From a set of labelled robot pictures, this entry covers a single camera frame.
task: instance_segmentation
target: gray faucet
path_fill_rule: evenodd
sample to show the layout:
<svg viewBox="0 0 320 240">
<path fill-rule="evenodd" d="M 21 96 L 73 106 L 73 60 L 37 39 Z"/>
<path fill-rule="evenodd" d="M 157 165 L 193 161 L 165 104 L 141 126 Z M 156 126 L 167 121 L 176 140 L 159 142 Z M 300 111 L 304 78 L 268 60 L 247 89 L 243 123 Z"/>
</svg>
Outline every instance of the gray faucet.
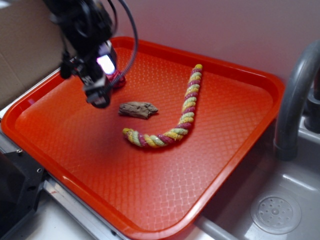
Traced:
<svg viewBox="0 0 320 240">
<path fill-rule="evenodd" d="M 298 131 L 303 111 L 305 127 L 320 133 L 320 40 L 301 54 L 287 83 L 273 141 L 278 159 L 289 161 L 298 154 Z"/>
</svg>

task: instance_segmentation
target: cardboard box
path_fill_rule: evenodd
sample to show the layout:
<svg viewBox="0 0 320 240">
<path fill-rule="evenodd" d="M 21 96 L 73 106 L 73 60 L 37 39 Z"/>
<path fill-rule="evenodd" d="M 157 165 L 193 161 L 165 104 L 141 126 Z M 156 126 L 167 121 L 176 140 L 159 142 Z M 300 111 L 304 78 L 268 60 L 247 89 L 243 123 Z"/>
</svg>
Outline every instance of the cardboard box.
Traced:
<svg viewBox="0 0 320 240">
<path fill-rule="evenodd" d="M 62 41 L 42 0 L 0 9 L 0 109 L 59 67 Z"/>
</svg>

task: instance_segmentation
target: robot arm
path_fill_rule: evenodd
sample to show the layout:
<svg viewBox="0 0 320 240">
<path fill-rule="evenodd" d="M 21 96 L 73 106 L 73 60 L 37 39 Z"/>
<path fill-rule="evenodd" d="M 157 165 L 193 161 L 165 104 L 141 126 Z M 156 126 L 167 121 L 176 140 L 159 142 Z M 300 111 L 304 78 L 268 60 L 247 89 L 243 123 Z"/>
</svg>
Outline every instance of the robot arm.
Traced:
<svg viewBox="0 0 320 240">
<path fill-rule="evenodd" d="M 109 41 L 115 27 L 109 14 L 98 0 L 43 1 L 52 13 L 51 20 L 59 25 L 63 41 L 67 38 L 76 50 L 76 57 L 71 61 L 64 43 L 61 77 L 68 79 L 78 75 L 84 84 L 87 102 L 96 108 L 106 108 L 110 103 L 112 84 L 106 80 L 104 68 L 97 59 L 108 56 L 116 69 L 117 55 Z"/>
</svg>

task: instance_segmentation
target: yellow and pink rope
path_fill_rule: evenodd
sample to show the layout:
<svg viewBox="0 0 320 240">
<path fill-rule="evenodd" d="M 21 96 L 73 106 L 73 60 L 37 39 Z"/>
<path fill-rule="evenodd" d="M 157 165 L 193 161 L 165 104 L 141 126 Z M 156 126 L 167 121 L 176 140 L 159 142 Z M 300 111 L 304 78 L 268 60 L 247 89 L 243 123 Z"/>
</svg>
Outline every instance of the yellow and pink rope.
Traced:
<svg viewBox="0 0 320 240">
<path fill-rule="evenodd" d="M 172 128 L 164 134 L 158 135 L 141 134 L 131 128 L 124 128 L 122 130 L 124 137 L 132 144 L 142 148 L 160 148 L 176 143 L 176 141 L 180 141 L 187 135 L 194 122 L 202 68 L 201 64 L 197 64 L 191 72 L 188 87 L 184 95 L 182 114 L 179 123 L 175 128 Z"/>
</svg>

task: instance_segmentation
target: tray rim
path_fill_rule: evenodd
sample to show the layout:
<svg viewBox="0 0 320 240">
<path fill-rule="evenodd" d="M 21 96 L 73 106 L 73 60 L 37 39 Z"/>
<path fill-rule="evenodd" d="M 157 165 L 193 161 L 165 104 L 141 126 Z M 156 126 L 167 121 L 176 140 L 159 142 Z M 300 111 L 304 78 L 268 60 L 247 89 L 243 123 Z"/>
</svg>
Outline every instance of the tray rim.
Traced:
<svg viewBox="0 0 320 240">
<path fill-rule="evenodd" d="M 132 49 L 133 46 L 133 39 L 125 36 L 115 37 L 111 40 L 111 42 L 115 48 L 124 47 L 127 49 Z M 241 147 L 235 152 L 232 158 L 221 170 L 221 172 L 213 180 L 213 182 L 202 193 L 202 195 L 195 202 L 192 208 L 186 213 L 186 215 L 180 221 L 168 228 L 155 231 L 144 230 L 136 224 L 134 224 L 133 222 L 131 222 L 128 218 L 125 218 L 123 215 L 116 214 L 114 211 L 111 211 L 110 208 L 113 208 L 111 205 L 109 205 L 107 208 L 102 203 L 105 202 L 105 200 L 97 200 L 96 197 L 98 199 L 101 198 L 98 195 L 93 197 L 94 194 L 90 193 L 90 189 L 88 187 L 76 185 L 72 188 L 74 194 L 76 194 L 77 196 L 81 195 L 81 199 L 86 204 L 93 208 L 97 213 L 99 213 L 104 219 L 110 222 L 123 234 L 125 234 L 129 238 L 140 240 L 156 240 L 168 238 L 181 232 L 196 219 L 196 217 L 199 215 L 206 203 L 219 190 L 220 186 L 233 172 L 233 170 L 238 166 L 238 164 L 241 162 L 246 153 L 253 147 L 255 142 L 259 139 L 262 133 L 267 129 L 270 123 L 277 116 L 281 104 L 281 98 L 285 89 L 280 79 L 270 73 L 241 66 L 235 63 L 230 63 L 223 60 L 199 55 L 196 53 L 191 53 L 171 48 L 168 46 L 139 40 L 139 52 L 149 54 L 148 51 L 150 50 L 152 50 L 153 56 L 168 59 L 168 57 L 166 56 L 170 54 L 170 60 L 172 62 L 176 63 L 178 61 L 179 64 L 190 66 L 191 68 L 195 64 L 200 63 L 203 65 L 203 69 L 205 72 L 214 72 L 214 74 L 217 75 L 221 75 L 227 78 L 231 78 L 233 80 L 241 81 L 243 83 L 260 87 L 270 94 L 273 100 L 273 105 L 269 112 L 264 116 L 262 121 L 251 132 L 249 137 L 243 142 Z M 232 75 L 244 75 L 248 76 L 248 78 L 246 78 L 246 80 L 243 81 L 242 79 L 235 79 L 234 77 L 232 77 Z M 34 146 L 30 142 L 28 142 L 28 140 L 23 135 L 15 131 L 15 122 L 18 119 L 18 117 L 33 104 L 33 102 L 39 100 L 41 97 L 50 92 L 50 90 L 54 89 L 63 81 L 64 80 L 59 77 L 59 72 L 53 74 L 47 81 L 40 84 L 38 88 L 31 90 L 21 99 L 19 99 L 16 103 L 14 103 L 5 113 L 1 121 L 1 127 L 3 132 L 11 140 L 14 139 L 14 142 L 18 146 L 20 146 L 22 149 L 25 149 L 35 159 L 44 160 L 47 158 L 47 155 L 40 149 L 37 149 L 37 146 Z M 60 175 L 62 175 L 62 179 L 59 178 L 58 180 L 66 187 L 68 187 L 70 184 L 74 184 L 74 179 L 72 178 L 72 176 L 70 176 L 68 171 L 59 167 L 58 164 L 51 163 L 49 168 L 50 173 L 52 175 L 54 175 L 53 173 L 57 171 L 60 173 Z"/>
</svg>

